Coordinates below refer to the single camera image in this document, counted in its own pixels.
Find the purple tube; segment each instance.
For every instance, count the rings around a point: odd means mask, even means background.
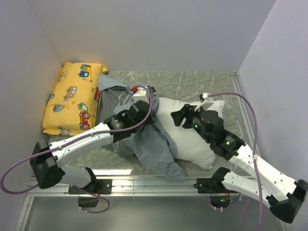
[[[147,115],[145,116],[145,118],[144,118],[140,123],[138,123],[138,124],[136,124],[136,125],[134,125],[134,126],[132,126],[132,127],[130,127],[130,128],[119,129],[119,130],[108,130],[108,131],[96,131],[96,132],[93,133],[94,135],[96,135],[96,134],[103,134],[103,133],[113,133],[113,132],[124,132],[124,131],[129,131],[129,130],[132,130],[132,129],[135,129],[135,128],[139,127],[140,125],[142,125],[142,124],[148,119],[148,117],[149,117],[150,114],[151,114],[152,105],[153,105],[153,99],[152,99],[151,92],[150,92],[150,90],[149,90],[148,88],[146,88],[146,87],[144,87],[144,86],[137,85],[136,87],[137,87],[137,88],[143,88],[143,89],[145,89],[146,92],[147,92],[147,94],[149,95],[149,99],[150,99],[150,100],[149,100],[149,101],[150,101],[150,108],[149,108],[149,111],[148,111]],[[91,134],[83,135],[83,136],[81,136],[81,137],[79,137],[79,138],[77,138],[77,139],[75,139],[75,140],[73,140],[73,141],[70,141],[70,142],[67,142],[67,143],[63,144],[62,147],[66,147],[66,146],[68,146],[68,145],[71,145],[71,144],[73,144],[73,143],[75,143],[75,142],[77,142],[77,141],[79,141],[79,140],[82,140],[83,138],[89,137],[89,136],[91,136]],[[5,173],[2,175],[2,177],[1,177],[1,180],[0,180],[0,187],[1,187],[1,189],[2,189],[5,193],[8,193],[8,194],[22,194],[22,193],[26,193],[26,192],[28,192],[28,191],[30,191],[30,190],[36,188],[36,187],[38,186],[38,184],[36,184],[36,185],[34,185],[34,186],[32,186],[32,187],[30,187],[30,188],[28,188],[28,189],[22,190],[22,191],[16,191],[16,192],[15,192],[15,191],[11,191],[11,190],[8,190],[8,189],[5,188],[5,186],[4,186],[4,179],[5,179],[5,177],[9,174],[9,172],[10,172],[13,168],[15,168],[16,166],[22,164],[23,162],[25,162],[25,161],[27,161],[27,160],[30,160],[30,159],[33,159],[33,158],[36,158],[36,157],[41,156],[41,155],[45,155],[45,154],[48,154],[48,153],[57,151],[58,149],[59,149],[59,147],[56,147],[56,148],[52,148],[52,149],[50,149],[50,150],[46,150],[46,151],[43,151],[43,152],[40,152],[40,153],[31,155],[31,156],[28,156],[27,158],[22,159],[22,160],[18,161],[17,163],[15,163],[14,165],[12,165],[11,167],[9,167],[9,168],[5,171]],[[106,211],[106,210],[110,207],[110,202],[109,202],[106,198],[104,198],[104,197],[102,197],[102,196],[98,196],[98,195],[92,194],[92,193],[89,193],[89,192],[86,192],[86,191],[82,190],[81,188],[79,188],[79,187],[77,187],[77,186],[75,186],[75,187],[78,188],[79,190],[83,191],[84,193],[87,193],[87,194],[89,194],[89,195],[92,195],[92,196],[95,196],[95,197],[98,197],[98,198],[101,198],[101,199],[107,201],[108,207],[107,207],[106,209],[104,209],[104,210],[102,210],[102,211],[98,211],[98,212],[89,211],[89,213],[90,213],[90,212],[91,212],[91,213],[101,213],[101,212]]]
[[[253,119],[254,119],[254,134],[255,134],[255,139],[254,139],[254,144],[253,144],[253,148],[252,148],[252,154],[253,156],[256,155],[256,148],[257,148],[257,118],[256,118],[256,114],[254,109],[252,108],[251,104],[249,103],[249,101],[242,95],[238,94],[238,93],[234,93],[234,92],[224,92],[224,93],[215,93],[215,94],[209,94],[209,97],[215,97],[215,96],[220,96],[220,95],[236,95],[240,98],[242,98],[248,105],[248,107],[251,110]],[[256,176],[257,176],[257,182],[258,182],[258,189],[259,189],[259,224],[258,224],[258,231],[261,231],[262,229],[262,214],[263,214],[263,198],[262,198],[262,186],[261,186],[261,179],[260,179],[260,174],[258,171],[258,167],[257,167],[257,161],[254,159],[254,167],[255,167],[255,171],[256,171]],[[242,220],[244,218],[246,209],[243,212],[243,215],[241,217],[241,221],[240,223],[242,223]]]

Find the glass panel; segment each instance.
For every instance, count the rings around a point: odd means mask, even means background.
[[[77,198],[36,197],[26,231],[233,231],[246,204],[243,198],[223,212],[209,206],[208,196],[111,197],[111,208],[102,214],[79,211]],[[281,230],[264,207],[263,229]],[[242,230],[257,230],[258,202],[250,201]]]

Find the black bracket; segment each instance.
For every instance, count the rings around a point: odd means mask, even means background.
[[[288,199],[277,201],[273,195],[266,199],[270,204],[270,211],[280,220],[292,223],[308,193],[308,183],[304,180],[295,181],[296,188],[292,194],[288,193]]]
[[[111,194],[111,189],[112,189],[112,180],[111,179],[101,179],[101,180],[96,180],[96,187],[95,189],[89,191],[90,193],[100,193],[100,194]],[[77,188],[74,186],[69,186],[68,189],[68,194],[86,194],[85,192],[79,191]]]
[[[198,189],[198,193],[225,193],[226,188],[223,186],[225,175],[230,172],[225,167],[220,167],[211,178],[198,178],[197,183],[193,186]]]
[[[112,180],[102,179],[96,180],[95,188],[89,190],[90,193],[94,194],[111,194],[112,190]],[[85,192],[79,191],[74,186],[69,186],[68,194],[86,194]],[[95,208],[98,204],[99,198],[91,197],[78,197],[78,206],[81,208]]]
[[[212,184],[211,178],[198,178],[197,183],[193,185],[194,188],[198,190],[199,194],[214,194],[214,193],[225,193],[225,187],[215,187]]]

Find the white enclosure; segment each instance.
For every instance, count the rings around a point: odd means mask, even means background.
[[[46,101],[65,62],[110,70],[236,72],[257,114],[265,160],[307,180],[305,0],[6,0],[0,7],[0,174],[43,137]],[[8,188],[29,185],[28,163]],[[16,226],[24,195],[0,191],[1,230]],[[307,229],[307,202],[294,223]]]

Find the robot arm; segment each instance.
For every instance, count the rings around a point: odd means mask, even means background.
[[[205,111],[202,107],[185,104],[171,116],[176,126],[194,129],[205,142],[210,144],[211,150],[227,161],[241,167],[252,177],[256,178],[254,157],[251,148],[238,136],[224,129],[223,119],[216,111]],[[292,223],[307,192],[308,183],[286,176],[263,160],[256,159],[262,183],[262,202],[271,212],[287,223]],[[211,178],[212,185],[217,191],[233,190],[256,200],[259,200],[258,183],[236,175],[234,172],[220,167]]]
[[[87,150],[111,144],[130,137],[132,133],[136,133],[140,127],[128,128],[140,123],[150,110],[150,105],[148,101],[146,102],[146,98],[139,100],[140,94],[137,94],[136,99],[138,100],[128,110],[111,116],[103,123],[79,135],[63,141],[53,142],[50,145],[45,140],[37,142],[33,154],[53,148],[56,149],[49,154],[33,158],[30,161],[39,187],[46,189],[57,183],[64,183],[78,186],[87,192],[96,191],[98,187],[97,180],[90,168],[78,168],[67,164]],[[153,122],[151,114],[144,124]]]

